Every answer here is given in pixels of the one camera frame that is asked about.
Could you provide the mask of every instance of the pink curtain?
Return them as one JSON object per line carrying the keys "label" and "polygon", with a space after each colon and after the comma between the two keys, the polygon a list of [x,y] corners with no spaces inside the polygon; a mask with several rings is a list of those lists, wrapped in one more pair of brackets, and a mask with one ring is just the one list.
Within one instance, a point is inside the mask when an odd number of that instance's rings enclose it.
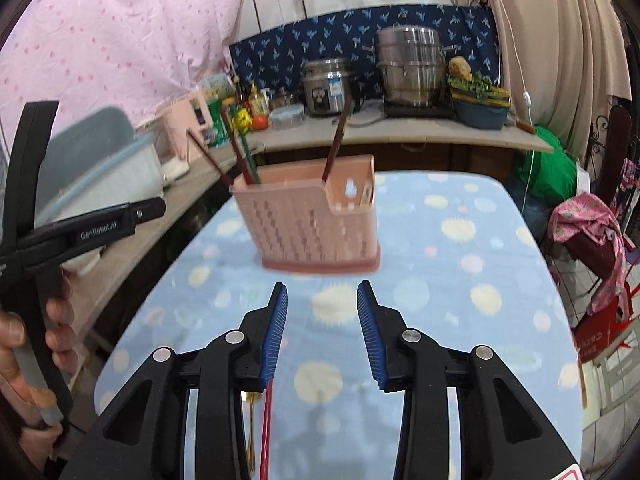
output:
{"label": "pink curtain", "polygon": [[10,149],[22,107],[59,100],[54,134],[115,105],[130,120],[230,62],[241,0],[33,0],[0,52]]}

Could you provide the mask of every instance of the blue floral cloth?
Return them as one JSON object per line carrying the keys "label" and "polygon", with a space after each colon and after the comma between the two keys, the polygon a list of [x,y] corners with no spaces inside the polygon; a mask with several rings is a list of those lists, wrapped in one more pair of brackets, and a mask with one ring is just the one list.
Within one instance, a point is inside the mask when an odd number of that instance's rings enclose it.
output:
{"label": "blue floral cloth", "polygon": [[364,98],[381,98],[382,80],[373,51],[376,31],[397,25],[434,28],[442,43],[455,45],[473,72],[498,83],[499,47],[494,15],[485,7],[405,5],[344,10],[287,23],[231,45],[242,81],[259,88],[297,89],[300,67],[309,60],[345,57],[360,76]]}

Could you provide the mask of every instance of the tomato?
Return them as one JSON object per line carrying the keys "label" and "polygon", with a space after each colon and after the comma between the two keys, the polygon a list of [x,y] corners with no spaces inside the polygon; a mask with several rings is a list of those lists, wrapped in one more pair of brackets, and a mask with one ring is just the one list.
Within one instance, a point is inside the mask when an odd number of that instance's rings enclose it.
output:
{"label": "tomato", "polygon": [[254,117],[254,130],[265,130],[269,127],[269,120],[264,115]]}

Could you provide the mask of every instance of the beige curtain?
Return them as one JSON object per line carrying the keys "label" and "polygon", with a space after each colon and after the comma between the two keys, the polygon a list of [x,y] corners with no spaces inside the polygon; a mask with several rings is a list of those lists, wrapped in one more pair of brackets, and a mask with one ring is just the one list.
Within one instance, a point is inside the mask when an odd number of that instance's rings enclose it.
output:
{"label": "beige curtain", "polygon": [[611,1],[488,1],[498,28],[503,81],[516,113],[527,117],[526,88],[533,121],[583,160],[591,123],[608,114],[611,97],[631,99],[624,40]]}

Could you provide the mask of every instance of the gray plastic container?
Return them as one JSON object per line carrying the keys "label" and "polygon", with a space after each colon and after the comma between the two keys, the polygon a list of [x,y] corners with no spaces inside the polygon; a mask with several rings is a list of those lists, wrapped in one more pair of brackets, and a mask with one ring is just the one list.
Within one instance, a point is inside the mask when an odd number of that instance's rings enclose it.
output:
{"label": "gray plastic container", "polygon": [[129,119],[115,107],[102,108],[57,134],[40,166],[36,216],[83,175],[134,144],[134,136]]}

